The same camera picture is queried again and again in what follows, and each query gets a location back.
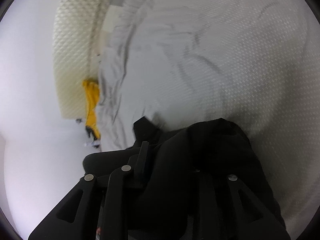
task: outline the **black fabric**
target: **black fabric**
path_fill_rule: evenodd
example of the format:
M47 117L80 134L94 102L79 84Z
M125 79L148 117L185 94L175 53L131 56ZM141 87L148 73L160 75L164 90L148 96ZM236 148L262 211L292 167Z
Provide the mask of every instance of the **black fabric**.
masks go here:
M154 144L151 147L154 162L144 191L127 195L129 229L140 229L140 232L148 229L148 239L182 236L190 211L194 169L212 175L221 213L230 213L225 209L232 206L228 203L231 200L226 178L235 174L285 227L260 162L248 138L236 124L217 119L166 133L142 118L134 124L134 132L137 137L134 147L140 147L145 140ZM97 176L109 174L126 164L131 155L137 154L135 150L89 155L84 160L85 171Z

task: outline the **white mattress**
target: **white mattress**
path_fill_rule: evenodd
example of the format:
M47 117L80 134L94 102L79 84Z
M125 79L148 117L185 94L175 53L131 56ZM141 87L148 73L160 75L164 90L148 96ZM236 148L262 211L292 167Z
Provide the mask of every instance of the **white mattress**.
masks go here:
M287 230L320 204L320 26L304 0L126 0L100 65L105 151L223 117L259 157Z

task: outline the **screw head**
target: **screw head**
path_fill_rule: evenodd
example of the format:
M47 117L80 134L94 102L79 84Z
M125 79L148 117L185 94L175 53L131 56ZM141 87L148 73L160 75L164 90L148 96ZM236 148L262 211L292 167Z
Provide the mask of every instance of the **screw head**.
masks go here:
M234 174L230 174L228 176L228 179L231 180L231 181L236 181L238 179L238 177L236 175L234 175Z
M130 171L131 170L131 166L130 165L124 165L121 167L122 171Z
M84 180L85 181L91 181L93 180L94 176L92 174L87 174L84 176Z

